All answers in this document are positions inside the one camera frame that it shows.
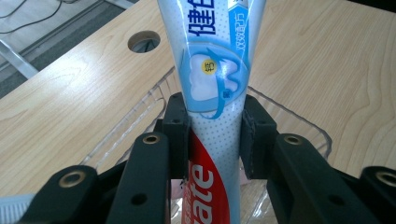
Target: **table surface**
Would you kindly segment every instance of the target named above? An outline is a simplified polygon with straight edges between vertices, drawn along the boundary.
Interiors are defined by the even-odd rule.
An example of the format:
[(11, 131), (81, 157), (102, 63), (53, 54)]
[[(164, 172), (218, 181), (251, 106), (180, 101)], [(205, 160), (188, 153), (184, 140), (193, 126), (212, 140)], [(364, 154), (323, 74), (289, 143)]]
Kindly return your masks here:
[[(130, 51), (144, 30), (160, 45)], [(141, 0), (1, 99), (0, 196), (37, 192), (81, 162), (173, 66), (157, 2)], [(369, 165), (396, 169), (394, 13), (268, 0), (250, 86), (324, 129), (333, 167), (354, 176)]]

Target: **white tube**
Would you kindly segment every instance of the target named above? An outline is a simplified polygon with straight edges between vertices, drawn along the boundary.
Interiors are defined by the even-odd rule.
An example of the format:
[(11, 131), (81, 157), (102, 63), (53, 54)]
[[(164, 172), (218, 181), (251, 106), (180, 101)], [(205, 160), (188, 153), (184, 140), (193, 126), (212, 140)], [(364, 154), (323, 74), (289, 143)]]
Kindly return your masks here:
[(183, 223), (239, 223), (239, 135), (265, 0), (158, 0), (192, 119)]

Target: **transparent container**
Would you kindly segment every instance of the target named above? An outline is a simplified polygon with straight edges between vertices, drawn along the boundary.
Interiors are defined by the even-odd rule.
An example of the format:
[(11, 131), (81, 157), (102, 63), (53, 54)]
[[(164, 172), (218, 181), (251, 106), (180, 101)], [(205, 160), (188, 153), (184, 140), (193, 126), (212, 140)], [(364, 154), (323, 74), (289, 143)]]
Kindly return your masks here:
[[(156, 119), (163, 118), (166, 101), (179, 91), (177, 72), (172, 68), (80, 164), (90, 165), (102, 173), (127, 160), (131, 149), (124, 149), (131, 148), (130, 145), (141, 133), (153, 130)], [(247, 94), (259, 100), (276, 121), (280, 133), (296, 133), (305, 137), (327, 160), (332, 150), (332, 140), (326, 132), (251, 87), (248, 87)], [(172, 201), (172, 223), (181, 223), (181, 204), (182, 199)], [(241, 185), (241, 223), (277, 223), (266, 190), (266, 180), (252, 180)]]

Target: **red label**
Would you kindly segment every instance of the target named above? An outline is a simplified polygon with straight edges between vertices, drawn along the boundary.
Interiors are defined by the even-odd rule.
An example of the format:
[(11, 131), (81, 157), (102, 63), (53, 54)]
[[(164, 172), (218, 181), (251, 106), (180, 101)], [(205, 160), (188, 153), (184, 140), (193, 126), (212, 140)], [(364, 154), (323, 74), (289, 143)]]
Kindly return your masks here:
[(184, 189), (182, 223), (230, 223), (230, 207), (215, 163), (191, 132), (189, 182)]

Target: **cable hole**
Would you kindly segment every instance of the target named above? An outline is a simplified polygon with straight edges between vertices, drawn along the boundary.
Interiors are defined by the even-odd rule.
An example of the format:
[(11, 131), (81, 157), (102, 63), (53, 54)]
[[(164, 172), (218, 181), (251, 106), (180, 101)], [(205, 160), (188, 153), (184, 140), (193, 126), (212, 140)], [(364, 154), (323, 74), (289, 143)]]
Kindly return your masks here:
[(160, 42), (160, 36), (154, 31), (142, 31), (129, 38), (128, 49), (135, 53), (146, 53), (156, 49)]

